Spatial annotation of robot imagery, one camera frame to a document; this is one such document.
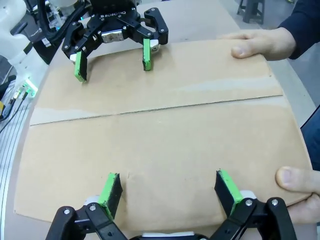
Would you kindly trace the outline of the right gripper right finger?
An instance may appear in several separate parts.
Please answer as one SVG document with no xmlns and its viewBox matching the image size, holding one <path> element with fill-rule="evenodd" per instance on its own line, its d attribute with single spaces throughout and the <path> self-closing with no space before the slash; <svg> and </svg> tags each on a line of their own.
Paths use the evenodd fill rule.
<svg viewBox="0 0 320 240">
<path fill-rule="evenodd" d="M 257 229 L 263 240 L 296 240 L 297 235 L 285 201 L 272 197 L 267 202 L 244 197 L 231 176 L 216 172 L 214 190 L 226 219 L 210 240 L 239 240 L 247 229 Z"/>
</svg>

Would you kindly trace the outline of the person's right hand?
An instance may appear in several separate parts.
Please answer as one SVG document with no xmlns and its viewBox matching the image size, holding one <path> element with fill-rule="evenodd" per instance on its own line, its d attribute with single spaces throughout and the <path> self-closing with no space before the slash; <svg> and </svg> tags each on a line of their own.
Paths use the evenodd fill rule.
<svg viewBox="0 0 320 240">
<path fill-rule="evenodd" d="M 246 29 L 222 35 L 219 39 L 237 41 L 231 48 L 231 55 L 237 59 L 262 55 L 268 61 L 280 61 L 289 58 L 297 46 L 292 34 L 283 27 Z"/>
</svg>

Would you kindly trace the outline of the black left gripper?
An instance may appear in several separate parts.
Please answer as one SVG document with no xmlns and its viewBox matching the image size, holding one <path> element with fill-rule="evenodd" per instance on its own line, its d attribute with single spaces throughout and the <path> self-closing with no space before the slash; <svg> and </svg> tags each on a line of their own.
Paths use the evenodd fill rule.
<svg viewBox="0 0 320 240">
<path fill-rule="evenodd" d="M 152 55 L 168 43 L 169 29 L 156 7 L 147 9 L 141 16 L 136 10 L 140 3 L 140 0 L 90 0 L 89 9 L 93 16 L 86 27 L 78 21 L 69 25 L 61 49 L 74 64 L 74 76 L 78 81 L 87 81 L 88 56 L 101 45 L 98 35 L 122 30 L 118 18 L 133 12 L 136 12 L 136 25 L 132 30 L 132 39 L 142 45 L 143 70 L 153 68 Z"/>
</svg>

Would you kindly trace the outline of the person's left hand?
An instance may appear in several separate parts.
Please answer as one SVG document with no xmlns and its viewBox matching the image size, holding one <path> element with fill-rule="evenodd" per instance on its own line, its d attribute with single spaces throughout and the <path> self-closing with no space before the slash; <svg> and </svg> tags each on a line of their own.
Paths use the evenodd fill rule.
<svg viewBox="0 0 320 240">
<path fill-rule="evenodd" d="M 320 172 L 290 166 L 279 168 L 275 174 L 277 184 L 286 191 L 310 196 L 288 207 L 295 224 L 315 224 L 320 221 Z"/>
</svg>

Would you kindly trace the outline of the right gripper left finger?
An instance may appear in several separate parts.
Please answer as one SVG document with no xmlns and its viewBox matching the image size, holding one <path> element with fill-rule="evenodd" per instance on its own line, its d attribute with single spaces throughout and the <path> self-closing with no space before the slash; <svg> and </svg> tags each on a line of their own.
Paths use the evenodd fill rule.
<svg viewBox="0 0 320 240">
<path fill-rule="evenodd" d="M 114 219 L 123 188 L 119 173 L 109 173 L 97 202 L 80 209 L 62 206 L 57 211 L 47 233 L 47 240 L 83 240 L 97 234 L 101 240 L 123 240 L 124 234 Z"/>
</svg>

